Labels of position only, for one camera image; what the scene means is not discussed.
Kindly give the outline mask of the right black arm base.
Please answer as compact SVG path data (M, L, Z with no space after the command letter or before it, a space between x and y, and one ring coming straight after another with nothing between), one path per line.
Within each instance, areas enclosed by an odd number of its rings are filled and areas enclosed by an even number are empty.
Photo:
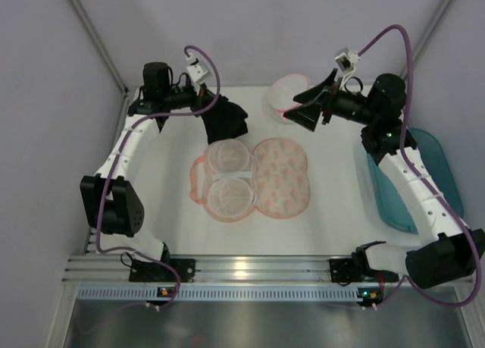
M352 283L377 283L377 275L369 276L364 274L359 267L350 258L330 259L330 279L333 283L339 285L349 285Z

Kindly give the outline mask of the black garment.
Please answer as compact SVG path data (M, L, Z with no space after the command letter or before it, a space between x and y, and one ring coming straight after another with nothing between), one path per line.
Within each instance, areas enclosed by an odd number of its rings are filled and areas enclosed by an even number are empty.
M208 145L221 140L236 139L249 132L246 111L225 96L219 96L215 104L202 113Z

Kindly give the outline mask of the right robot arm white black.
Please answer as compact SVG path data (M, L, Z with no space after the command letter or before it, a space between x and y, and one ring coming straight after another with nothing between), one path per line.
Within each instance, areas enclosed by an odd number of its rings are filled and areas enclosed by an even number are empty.
M352 254L363 273L405 275L422 290L474 274L482 277L483 230L470 230L452 210L421 157L418 143L401 120L407 94L404 80L381 74L367 95L351 92L332 71L322 83L294 96L283 116L315 130L332 117L361 124L361 143L391 181L418 232L418 247L376 241Z

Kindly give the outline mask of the white mesh laundry bag pink trim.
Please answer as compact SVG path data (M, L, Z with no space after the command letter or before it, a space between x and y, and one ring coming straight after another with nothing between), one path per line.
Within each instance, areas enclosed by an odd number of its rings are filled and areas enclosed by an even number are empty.
M293 97L308 90L310 80L303 74L289 74L273 83L264 96L263 106L267 114L282 124L291 124L283 114L299 104Z

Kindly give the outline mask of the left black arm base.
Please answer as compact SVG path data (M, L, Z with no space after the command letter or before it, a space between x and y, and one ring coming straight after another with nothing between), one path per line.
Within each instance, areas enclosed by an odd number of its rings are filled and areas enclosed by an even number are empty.
M145 262L137 259L130 259L129 264L123 264L130 268L129 282L134 283L155 283L155 282L176 282L175 274L169 269L154 262ZM191 282L196 272L195 259L171 259L169 266L178 273L181 283Z

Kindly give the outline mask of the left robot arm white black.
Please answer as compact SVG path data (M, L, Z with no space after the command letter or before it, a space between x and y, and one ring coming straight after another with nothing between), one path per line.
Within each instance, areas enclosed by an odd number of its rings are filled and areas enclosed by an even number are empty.
M145 64L144 84L129 105L124 128L103 165L80 181L88 225L100 254L130 253L167 267L167 244L144 227L145 208L133 179L151 142L170 118L206 116L223 102L220 74L212 60L188 56L181 86L164 62Z

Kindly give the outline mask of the orange patterned bra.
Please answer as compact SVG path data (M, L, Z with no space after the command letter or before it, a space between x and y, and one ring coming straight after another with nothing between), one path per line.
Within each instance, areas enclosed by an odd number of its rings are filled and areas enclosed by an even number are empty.
M306 210L308 157L295 141L270 138L253 150L240 140L212 143L189 173L190 199L215 220L234 222L254 210L289 219Z

